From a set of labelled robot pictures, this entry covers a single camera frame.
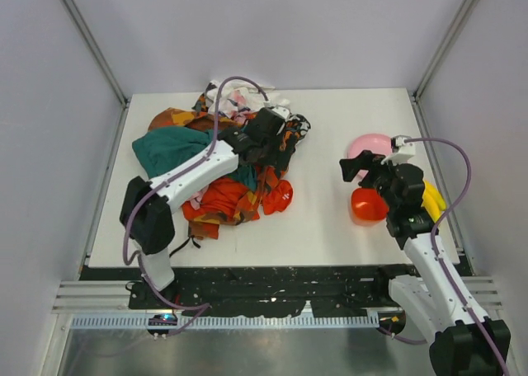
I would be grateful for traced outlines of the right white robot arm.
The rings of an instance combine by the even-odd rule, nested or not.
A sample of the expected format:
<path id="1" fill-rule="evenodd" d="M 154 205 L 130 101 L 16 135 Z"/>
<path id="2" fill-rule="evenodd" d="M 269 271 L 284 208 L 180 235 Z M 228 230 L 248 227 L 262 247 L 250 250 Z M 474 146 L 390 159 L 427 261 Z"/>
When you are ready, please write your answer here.
<path id="1" fill-rule="evenodd" d="M 425 338 L 435 374 L 507 375 L 510 330 L 488 315 L 447 256 L 436 221 L 422 204 L 422 169 L 369 150 L 339 165 L 346 182 L 364 171 L 360 187 L 374 190 L 389 209 L 389 235 L 417 274 L 390 276 L 388 295 Z"/>

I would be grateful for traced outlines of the plain orange cloth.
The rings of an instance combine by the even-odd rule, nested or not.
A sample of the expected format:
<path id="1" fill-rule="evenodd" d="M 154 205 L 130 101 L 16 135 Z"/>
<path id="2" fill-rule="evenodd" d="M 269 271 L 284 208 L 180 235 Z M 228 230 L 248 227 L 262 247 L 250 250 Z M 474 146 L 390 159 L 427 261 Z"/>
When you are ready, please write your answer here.
<path id="1" fill-rule="evenodd" d="M 181 209 L 188 221 L 239 224 L 258 220 L 260 213 L 281 213 L 293 197 L 293 187 L 287 180 L 251 191 L 241 182 L 225 177 L 210 184 L 200 198 L 185 202 Z"/>

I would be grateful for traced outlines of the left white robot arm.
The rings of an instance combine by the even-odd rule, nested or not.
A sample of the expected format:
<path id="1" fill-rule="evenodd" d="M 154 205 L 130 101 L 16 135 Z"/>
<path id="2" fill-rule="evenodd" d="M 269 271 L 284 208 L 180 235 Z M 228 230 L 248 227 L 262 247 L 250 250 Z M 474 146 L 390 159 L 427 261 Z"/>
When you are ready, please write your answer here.
<path id="1" fill-rule="evenodd" d="M 309 129 L 302 115 L 282 107 L 263 107 L 240 122 L 205 111 L 159 114 L 133 142 L 148 177 L 130 180 L 120 211 L 124 241 L 134 242 L 147 283 L 162 292 L 175 279 L 168 247 L 179 209 L 192 237 L 217 237 L 220 224 L 286 208 L 283 177 Z"/>

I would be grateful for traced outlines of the orange camouflage cloth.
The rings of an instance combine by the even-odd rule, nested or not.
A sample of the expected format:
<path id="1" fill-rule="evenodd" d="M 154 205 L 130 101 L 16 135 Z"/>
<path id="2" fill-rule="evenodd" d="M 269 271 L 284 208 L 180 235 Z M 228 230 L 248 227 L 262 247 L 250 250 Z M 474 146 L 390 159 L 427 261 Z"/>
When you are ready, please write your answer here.
<path id="1" fill-rule="evenodd" d="M 191 110 L 167 108 L 148 127 L 149 176 L 157 176 L 195 156 L 210 142 L 214 124 L 213 106 L 205 95 Z M 284 179 L 287 168 L 241 166 L 199 190 L 182 205 L 190 235 L 198 239 L 219 236 L 219 226 L 246 223 L 285 210 L 293 188 Z"/>

